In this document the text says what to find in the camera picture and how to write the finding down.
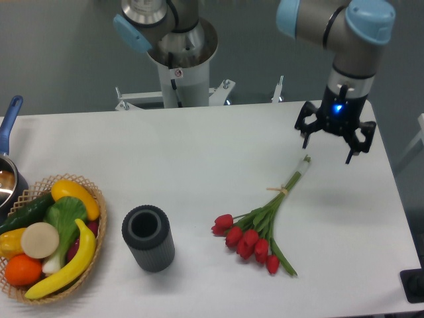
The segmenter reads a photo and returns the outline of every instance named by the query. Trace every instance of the blue led light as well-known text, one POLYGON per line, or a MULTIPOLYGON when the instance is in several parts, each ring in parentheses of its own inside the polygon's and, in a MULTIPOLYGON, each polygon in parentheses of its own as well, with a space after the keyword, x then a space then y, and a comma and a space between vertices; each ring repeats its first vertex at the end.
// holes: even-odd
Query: blue led light
POLYGON ((335 114, 340 113, 340 111, 343 109, 343 105, 341 104, 336 104, 333 106, 333 111, 335 112, 335 114))

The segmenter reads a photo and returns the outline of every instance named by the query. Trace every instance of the cooking pot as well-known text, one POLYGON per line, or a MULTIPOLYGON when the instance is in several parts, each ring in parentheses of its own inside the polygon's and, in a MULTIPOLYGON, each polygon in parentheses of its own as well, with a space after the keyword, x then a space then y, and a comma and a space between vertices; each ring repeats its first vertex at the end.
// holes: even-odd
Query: cooking pot
POLYGON ((9 159, 9 137, 23 103, 22 96, 14 96, 0 126, 0 224, 7 218, 14 202, 28 189, 27 181, 9 159))

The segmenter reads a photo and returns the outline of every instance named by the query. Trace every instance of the woven basket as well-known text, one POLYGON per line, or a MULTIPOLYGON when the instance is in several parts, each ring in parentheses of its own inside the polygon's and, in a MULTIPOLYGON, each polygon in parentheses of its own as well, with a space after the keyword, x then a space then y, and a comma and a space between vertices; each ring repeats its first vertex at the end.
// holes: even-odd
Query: woven basket
POLYGON ((95 261, 99 257, 99 252, 101 249, 101 245, 103 243, 103 238, 105 237, 106 224, 107 224, 105 199, 103 198, 103 195, 101 191, 97 188, 97 186, 82 176, 69 175, 69 174, 65 174, 64 176, 57 175, 57 176, 50 176, 49 178, 44 178, 41 182, 36 182, 28 190, 25 190, 24 193, 18 198, 18 201, 15 202, 9 214, 14 213, 19 207, 26 205, 29 201, 32 201, 36 197, 46 192, 49 192, 52 185, 56 181, 61 179, 72 180, 82 185, 94 197, 97 204, 99 205, 100 220, 99 220, 99 232, 97 235, 97 245, 95 249, 95 254, 87 270, 85 270, 85 272, 78 278, 78 280, 72 286, 70 286, 68 289, 62 292, 53 293, 37 300, 29 300, 25 298, 25 293, 27 292, 29 288, 21 288, 21 287, 16 288, 14 286, 11 286, 6 281, 5 267, 7 264, 7 260, 5 258, 0 258, 1 291, 6 293, 10 298, 16 299, 17 301, 21 303, 26 303, 29 305, 44 305, 44 304, 52 303, 54 301, 58 301, 58 300, 64 299, 65 297, 68 297, 72 292, 77 290, 82 285, 82 283, 85 281, 85 279, 88 277, 89 273, 93 269, 95 261))

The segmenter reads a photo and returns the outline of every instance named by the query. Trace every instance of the tulip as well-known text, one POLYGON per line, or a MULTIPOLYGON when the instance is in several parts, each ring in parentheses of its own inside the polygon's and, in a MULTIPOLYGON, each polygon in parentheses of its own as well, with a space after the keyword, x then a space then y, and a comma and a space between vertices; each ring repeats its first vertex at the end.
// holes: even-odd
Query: tulip
POLYGON ((232 227, 225 238, 225 244, 228 247, 236 247, 240 239, 243 237, 243 232, 239 227, 232 227))
POLYGON ((231 214, 224 214, 221 215, 220 217, 217 217, 217 219, 215 220, 215 224, 218 227, 222 227, 224 229, 229 229, 230 227, 232 227, 233 225, 233 217, 231 216, 231 214))
POLYGON ((255 244, 254 255, 259 263, 265 264, 266 259, 268 257, 268 249, 269 244, 265 238, 259 239, 258 242, 255 244))
POLYGON ((246 244, 251 247, 256 244, 259 240, 259 234, 255 230, 247 230, 243 236, 244 241, 246 244))
POLYGON ((280 260, 278 260, 277 256, 269 255, 266 259, 266 268, 269 273, 275 274, 278 270, 278 266, 280 266, 280 260))
POLYGON ((244 238, 241 238, 237 244, 237 254, 240 255, 243 259, 247 260, 252 256, 253 252, 254 246, 247 245, 244 238))
POLYGON ((213 234, 223 236, 227 229, 224 229, 223 227, 218 227, 217 225, 214 225, 214 226, 212 226, 211 230, 212 230, 213 234))

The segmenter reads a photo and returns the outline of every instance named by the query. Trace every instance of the toy vegetable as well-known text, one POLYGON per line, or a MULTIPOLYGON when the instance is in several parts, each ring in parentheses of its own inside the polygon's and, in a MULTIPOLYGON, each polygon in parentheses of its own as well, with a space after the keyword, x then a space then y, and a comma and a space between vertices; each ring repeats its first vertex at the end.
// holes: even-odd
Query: toy vegetable
POLYGON ((27 205, 7 217, 5 222, 0 225, 0 234, 41 222, 48 207, 53 203, 54 200, 50 192, 33 199, 27 205))
POLYGON ((35 283, 41 276, 41 262, 25 254, 12 257, 5 268, 5 278, 13 286, 35 283))
POLYGON ((87 221, 87 212, 81 200, 76 197, 63 197, 53 204, 46 213, 44 221, 53 225, 59 232, 59 247, 43 262, 42 271, 53 274, 65 265, 66 253, 78 238, 76 219, 87 221))
POLYGON ((76 197, 80 199, 87 209, 89 221, 97 220, 100 216, 99 206, 91 194, 80 184, 70 180, 59 180, 52 186, 52 196, 57 202, 63 197, 76 197))
POLYGON ((93 232, 80 220, 75 220, 79 229, 79 248, 75 257, 59 272, 33 285, 26 293, 28 299, 39 299, 72 283, 90 265, 95 252, 95 237, 93 232))
POLYGON ((0 256, 10 260, 12 257, 23 254, 21 237, 25 228, 9 231, 0 235, 0 256))

